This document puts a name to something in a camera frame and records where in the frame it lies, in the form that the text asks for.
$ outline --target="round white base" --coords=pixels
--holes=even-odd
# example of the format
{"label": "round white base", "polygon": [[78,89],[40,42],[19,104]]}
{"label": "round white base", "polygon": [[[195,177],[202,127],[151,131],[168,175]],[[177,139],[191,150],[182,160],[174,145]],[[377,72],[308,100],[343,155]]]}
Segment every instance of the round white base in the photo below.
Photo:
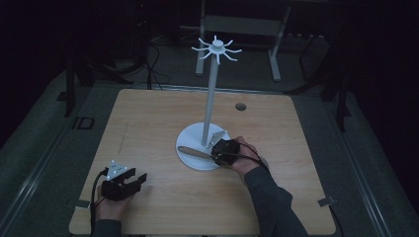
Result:
{"label": "round white base", "polygon": [[[223,131],[221,127],[210,123],[209,124],[209,137],[208,141],[212,138],[212,135],[215,132]],[[203,133],[204,133],[204,123],[198,122],[194,123],[192,125],[187,126],[185,129],[182,130],[182,132],[179,134],[178,139],[176,140],[176,152],[178,153],[179,158],[185,165],[196,169],[196,170],[214,170],[218,168],[219,166],[213,161],[199,158],[192,155],[187,155],[183,152],[180,152],[178,150],[179,146],[188,146],[193,149],[205,152],[207,154],[210,154],[211,149],[207,149],[206,147],[202,146],[203,142]],[[222,138],[224,140],[229,140],[230,137],[226,133],[224,137]]]}

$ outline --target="person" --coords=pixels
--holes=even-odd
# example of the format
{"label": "person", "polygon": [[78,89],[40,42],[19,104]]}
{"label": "person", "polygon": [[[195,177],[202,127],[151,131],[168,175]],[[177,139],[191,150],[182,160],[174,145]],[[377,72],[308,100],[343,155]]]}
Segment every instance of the person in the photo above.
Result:
{"label": "person", "polygon": [[[239,154],[258,160],[256,148],[242,136],[235,138],[240,144]],[[259,222],[261,237],[308,236],[303,225],[291,209],[293,196],[275,183],[269,172],[257,162],[238,158],[231,169],[244,177]],[[122,219],[133,197],[120,201],[100,196],[96,207],[96,227],[93,237],[122,236]]]}

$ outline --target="dark gray sleeve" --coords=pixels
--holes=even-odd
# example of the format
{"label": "dark gray sleeve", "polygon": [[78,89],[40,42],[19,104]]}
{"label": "dark gray sleeve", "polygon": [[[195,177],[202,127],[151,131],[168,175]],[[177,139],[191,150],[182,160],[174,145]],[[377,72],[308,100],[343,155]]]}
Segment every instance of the dark gray sleeve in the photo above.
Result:
{"label": "dark gray sleeve", "polygon": [[308,236],[291,209],[293,196],[275,183],[262,167],[244,176],[258,217],[262,237]]}
{"label": "dark gray sleeve", "polygon": [[122,237],[123,225],[120,221],[102,219],[96,221],[92,237]]}

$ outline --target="light wood surface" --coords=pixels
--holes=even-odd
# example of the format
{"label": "light wood surface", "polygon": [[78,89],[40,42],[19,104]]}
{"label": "light wood surface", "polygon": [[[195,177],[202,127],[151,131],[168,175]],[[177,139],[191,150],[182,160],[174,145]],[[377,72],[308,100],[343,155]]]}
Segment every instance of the light wood surface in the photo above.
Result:
{"label": "light wood surface", "polygon": [[[123,222],[126,234],[258,234],[251,198],[228,169],[197,171],[176,153],[176,139],[190,124],[204,121],[207,93],[122,90],[99,145],[80,199],[112,160],[148,173]],[[247,110],[239,112],[236,103]],[[268,162],[277,184],[293,195],[293,210],[309,234],[332,234],[328,207],[293,101],[288,96],[216,93],[211,122],[242,135]],[[90,232],[88,209],[74,211],[69,228]]]}

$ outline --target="dark background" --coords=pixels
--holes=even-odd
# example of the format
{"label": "dark background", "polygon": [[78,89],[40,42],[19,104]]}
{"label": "dark background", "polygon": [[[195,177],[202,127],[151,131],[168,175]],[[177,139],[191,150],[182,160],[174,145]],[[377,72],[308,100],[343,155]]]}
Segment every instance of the dark background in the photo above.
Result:
{"label": "dark background", "polygon": [[[64,70],[69,54],[81,51],[112,64],[110,48],[120,46],[127,56],[141,56],[146,52],[143,45],[124,48],[129,45],[124,41],[126,34],[148,39],[152,34],[148,27],[160,25],[176,39],[180,24],[199,25],[197,2],[1,0],[0,146],[50,80]],[[335,41],[339,59],[351,76],[350,91],[419,212],[419,8],[414,1],[359,1],[356,5],[339,7],[349,13],[344,35]],[[327,9],[326,13],[318,14],[321,9]],[[287,31],[322,34],[327,21],[318,18],[329,10],[333,8],[326,5],[318,9],[297,5]],[[138,23],[143,23],[141,31]]]}

